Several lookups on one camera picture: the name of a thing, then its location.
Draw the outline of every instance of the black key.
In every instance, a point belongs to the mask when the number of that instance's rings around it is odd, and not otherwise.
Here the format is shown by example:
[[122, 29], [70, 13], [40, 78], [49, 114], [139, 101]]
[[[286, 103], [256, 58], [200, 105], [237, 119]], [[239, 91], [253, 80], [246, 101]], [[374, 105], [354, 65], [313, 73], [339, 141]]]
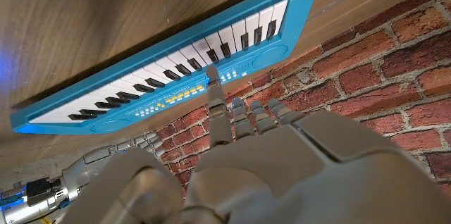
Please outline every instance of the black key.
[[249, 35], [246, 33], [241, 36], [241, 48], [247, 50], [249, 47]]
[[176, 74], [175, 74], [173, 71], [171, 71], [171, 70], [165, 70], [163, 73], [164, 73], [164, 75], [166, 75], [166, 77], [168, 77], [168, 78], [171, 79], [171, 80], [177, 80], [177, 81], [180, 80], [180, 76], [176, 75]]
[[85, 116], [96, 116], [96, 115], [103, 115], [103, 114], [106, 114], [106, 111], [99, 111], [99, 110], [85, 110], [85, 109], [83, 109], [83, 110], [80, 110], [80, 113], [81, 113], [82, 115], [85, 115]]
[[269, 23], [268, 26], [268, 34], [266, 35], [267, 40], [271, 40], [274, 37], [274, 33], [276, 32], [276, 20], [273, 20]]
[[105, 100], [107, 102], [109, 102], [110, 104], [128, 104], [130, 103], [130, 100], [128, 99], [119, 99], [119, 98], [115, 98], [115, 97], [106, 97]]
[[137, 91], [139, 91], [139, 92], [144, 92], [144, 93], [152, 93], [153, 91], [155, 91], [153, 88], [148, 87], [148, 86], [144, 86], [144, 85], [141, 85], [141, 84], [133, 85], [133, 87], [134, 87]]
[[97, 108], [119, 108], [121, 105], [119, 104], [110, 104], [110, 103], [104, 103], [104, 102], [97, 102], [94, 104], [97, 106]]
[[218, 56], [216, 55], [216, 52], [213, 49], [207, 51], [206, 54], [210, 57], [210, 59], [211, 59], [211, 61], [213, 61], [213, 63], [219, 62]]
[[130, 94], [130, 93], [125, 93], [125, 92], [119, 92], [116, 94], [118, 95], [119, 98], [121, 98], [123, 100], [138, 100], [140, 98], [140, 96], [138, 96], [136, 94]]
[[177, 70], [181, 73], [183, 73], [183, 75], [186, 76], [190, 76], [191, 72], [182, 64], [176, 65], [175, 68], [177, 68]]
[[261, 27], [258, 27], [254, 31], [254, 44], [259, 45], [261, 42]]
[[193, 58], [188, 59], [188, 63], [198, 72], [202, 71], [200, 64]]
[[71, 114], [68, 117], [72, 120], [88, 120], [88, 119], [94, 119], [97, 116]]
[[230, 58], [230, 49], [228, 47], [228, 43], [221, 44], [221, 50], [223, 50], [224, 56], [226, 58]]
[[158, 80], [154, 80], [152, 78], [147, 79], [146, 82], [152, 87], [164, 87], [164, 83], [161, 83]]

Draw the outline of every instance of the wooden table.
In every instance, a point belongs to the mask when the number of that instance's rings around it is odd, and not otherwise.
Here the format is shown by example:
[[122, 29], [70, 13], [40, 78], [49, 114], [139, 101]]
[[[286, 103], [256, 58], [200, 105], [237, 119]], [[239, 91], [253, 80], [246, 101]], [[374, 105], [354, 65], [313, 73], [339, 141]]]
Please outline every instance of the wooden table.
[[[9, 122], [18, 109], [211, 15], [227, 1], [236, 0], [0, 0], [0, 168], [131, 137], [204, 104], [200, 97], [110, 135], [16, 134]], [[315, 0], [292, 56], [400, 1]]]

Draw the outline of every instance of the blue keyboard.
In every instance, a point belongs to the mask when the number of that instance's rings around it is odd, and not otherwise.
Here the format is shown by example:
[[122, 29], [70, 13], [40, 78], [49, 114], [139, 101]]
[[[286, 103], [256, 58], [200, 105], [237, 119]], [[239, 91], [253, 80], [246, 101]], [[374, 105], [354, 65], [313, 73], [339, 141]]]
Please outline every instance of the blue keyboard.
[[244, 0], [11, 115], [15, 132], [88, 135], [120, 130], [287, 58], [313, 0]]

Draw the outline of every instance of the red brick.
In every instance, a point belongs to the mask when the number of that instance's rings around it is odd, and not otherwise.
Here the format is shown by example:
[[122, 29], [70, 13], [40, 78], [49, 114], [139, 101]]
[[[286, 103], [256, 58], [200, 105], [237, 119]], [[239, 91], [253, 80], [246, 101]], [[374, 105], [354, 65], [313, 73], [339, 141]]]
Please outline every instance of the red brick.
[[174, 136], [173, 141], [176, 146], [180, 146], [184, 143], [190, 142], [193, 139], [191, 130], [186, 130]]
[[181, 171], [179, 163], [169, 163], [173, 173], [179, 173]]
[[183, 117], [183, 122], [186, 126], [192, 125], [193, 123], [197, 123], [197, 121], [206, 117], [205, 106], [202, 106], [196, 110], [189, 112], [186, 116]]
[[413, 127], [451, 123], [451, 98], [418, 105], [406, 112]]
[[263, 87], [264, 85], [271, 82], [271, 75], [269, 73], [264, 73], [263, 75], [260, 75], [259, 77], [256, 77], [251, 81], [252, 86], [254, 88], [257, 87]]
[[448, 197], [448, 199], [451, 199], [451, 183], [447, 184], [441, 184], [440, 188], [443, 193]]
[[183, 151], [179, 147], [174, 150], [164, 152], [164, 154], [161, 155], [161, 160], [163, 162], [175, 161], [182, 156], [183, 156]]
[[393, 39], [380, 31], [323, 58], [313, 65], [313, 69], [318, 78], [327, 77], [393, 46]]
[[283, 79], [283, 84], [289, 92], [293, 92], [301, 87], [301, 82], [296, 75], [291, 75], [290, 77]]
[[392, 24], [393, 31], [400, 42], [408, 42], [419, 36], [448, 26], [442, 14], [435, 8], [414, 13]]
[[380, 83], [381, 77], [376, 74], [371, 64], [366, 64], [343, 73], [340, 75], [339, 81], [343, 90], [350, 94], [359, 89]]
[[247, 103], [251, 104], [254, 100], [260, 101], [261, 105], [265, 105], [268, 103], [269, 99], [279, 97], [285, 94], [285, 90], [283, 89], [282, 82], [278, 81], [272, 84], [270, 87], [261, 90], [253, 94], [252, 96], [247, 98]]
[[205, 135], [199, 139], [196, 139], [191, 143], [192, 148], [194, 149], [194, 152], [207, 150], [210, 148], [210, 136]]
[[407, 132], [392, 136], [392, 141], [400, 145], [403, 149], [434, 149], [441, 147], [438, 133], [435, 130], [426, 130], [422, 132]]
[[194, 135], [194, 137], [198, 137], [198, 136], [204, 134], [204, 129], [202, 129], [202, 126], [200, 126], [200, 125], [195, 125], [195, 126], [191, 127], [191, 131], [192, 131], [192, 134]]
[[182, 146], [182, 150], [183, 150], [184, 155], [186, 155], [186, 156], [194, 153], [194, 150], [192, 150], [192, 146], [190, 143]]
[[184, 185], [185, 183], [187, 183], [188, 181], [190, 181], [190, 177], [191, 177], [191, 170], [186, 170], [183, 171], [180, 174], [175, 175], [175, 178], [177, 178], [177, 180]]
[[158, 132], [156, 132], [156, 134], [158, 135], [158, 137], [160, 137], [160, 139], [165, 139], [167, 137], [174, 135], [175, 129], [172, 125], [168, 125], [163, 129], [159, 130]]
[[206, 119], [204, 122], [202, 122], [202, 127], [204, 127], [205, 132], [208, 133], [208, 131], [210, 131], [210, 122], [209, 122], [209, 119]]
[[183, 160], [180, 161], [180, 169], [186, 170], [188, 168], [194, 167], [196, 166], [198, 160], [199, 157], [197, 155], [184, 158]]
[[410, 11], [428, 1], [431, 0], [405, 0], [387, 10], [385, 10], [382, 13], [379, 13], [378, 15], [358, 24], [355, 29], [359, 33], [365, 33], [369, 30], [374, 29], [375, 27], [378, 27], [379, 25], [382, 25], [383, 23], [393, 19], [394, 17], [397, 17], [399, 15], [402, 15], [403, 13]]
[[182, 118], [177, 119], [173, 124], [176, 132], [180, 132], [181, 130], [184, 130], [186, 128]]
[[400, 114], [392, 114], [381, 118], [374, 118], [371, 120], [366, 120], [362, 123], [380, 134], [399, 132], [402, 130], [403, 124]]
[[451, 152], [428, 154], [426, 158], [437, 178], [451, 178]]
[[451, 93], [451, 67], [424, 72], [417, 80], [428, 97]]
[[325, 41], [321, 46], [323, 47], [323, 51], [328, 51], [333, 49], [341, 44], [349, 42], [355, 38], [356, 32], [354, 30], [346, 30], [343, 33], [337, 35], [334, 38]]
[[420, 96], [412, 85], [409, 85], [404, 90], [401, 90], [397, 85], [391, 85], [366, 94], [361, 94], [346, 101], [334, 103], [331, 106], [331, 110], [354, 118], [419, 99]]
[[271, 70], [271, 74], [273, 78], [276, 79], [282, 75], [286, 75], [287, 73], [309, 62], [310, 60], [317, 58], [320, 55], [321, 50], [318, 47], [311, 48], [310, 50], [304, 52], [301, 56], [297, 56], [274, 68], [273, 70]]
[[303, 111], [324, 104], [338, 96], [339, 94], [333, 81], [328, 80], [321, 85], [293, 94], [282, 100], [282, 103], [294, 111]]
[[224, 94], [225, 101], [227, 103], [231, 103], [233, 98], [235, 97], [243, 97], [247, 93], [252, 91], [252, 87], [249, 83], [244, 83], [243, 85], [235, 88], [234, 90], [230, 91], [229, 93]]
[[451, 31], [434, 36], [414, 46], [392, 52], [384, 58], [383, 74], [389, 78], [423, 69], [451, 58]]

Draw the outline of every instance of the brick wall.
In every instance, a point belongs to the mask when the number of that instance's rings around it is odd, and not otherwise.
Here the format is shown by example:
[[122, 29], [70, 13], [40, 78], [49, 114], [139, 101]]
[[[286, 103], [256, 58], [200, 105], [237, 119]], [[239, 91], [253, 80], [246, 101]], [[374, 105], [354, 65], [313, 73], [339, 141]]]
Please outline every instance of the brick wall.
[[[406, 0], [225, 97], [355, 119], [418, 159], [451, 197], [451, 0]], [[206, 106], [158, 134], [162, 161], [186, 189], [209, 148]]]

